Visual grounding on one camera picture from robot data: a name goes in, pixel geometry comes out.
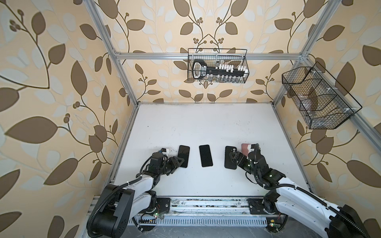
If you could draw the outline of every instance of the smartphone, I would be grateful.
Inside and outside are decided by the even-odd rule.
[[[212,155],[210,153],[209,145],[200,145],[201,166],[209,167],[213,166]]]
[[[225,147],[225,168],[227,169],[237,169],[237,164],[230,159],[230,153],[232,152],[237,152],[237,148],[234,146]]]
[[[188,167],[188,159],[189,159],[189,146],[181,145],[179,146],[179,152],[177,157],[184,159],[184,162],[180,167],[186,168]]]

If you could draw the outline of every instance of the robotic arm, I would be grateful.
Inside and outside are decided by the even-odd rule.
[[[142,229],[133,217],[141,210],[155,209],[156,192],[151,189],[160,181],[161,175],[174,173],[183,162],[182,158],[168,158],[167,150],[162,148],[146,160],[135,180],[120,186],[107,185],[87,222],[88,235],[92,238],[102,235],[119,238],[130,218]]]
[[[258,185],[270,190],[263,200],[264,211],[290,215],[323,238],[369,238],[357,212],[348,205],[339,207],[296,185],[281,172],[269,168],[258,144],[248,146],[246,157],[230,153],[232,162],[254,175]]]

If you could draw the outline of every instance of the gray floor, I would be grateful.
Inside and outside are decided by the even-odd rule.
[[[289,219],[281,233],[270,234],[264,228],[254,227],[156,227],[140,233],[136,227],[128,226],[122,238],[320,238],[301,223]]]

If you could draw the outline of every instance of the mesh basket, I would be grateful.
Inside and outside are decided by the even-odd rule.
[[[250,73],[246,52],[243,49],[189,48],[188,82],[245,83]]]
[[[282,84],[287,95],[294,101],[309,129],[335,129],[362,108],[336,79],[336,86],[330,86],[321,76],[322,68],[315,64],[313,67],[299,67],[282,74]],[[351,107],[339,95],[339,91],[359,106]]]

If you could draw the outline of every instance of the wire basket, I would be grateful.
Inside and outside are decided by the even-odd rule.
[[[313,67],[299,67],[283,73],[282,84],[309,129],[336,129],[362,106],[333,75],[317,64],[319,62]],[[323,72],[335,80],[335,86],[325,81],[321,75]],[[357,105],[350,106],[347,99]]]
[[[246,53],[245,49],[189,48],[188,81],[245,83],[250,73]]]

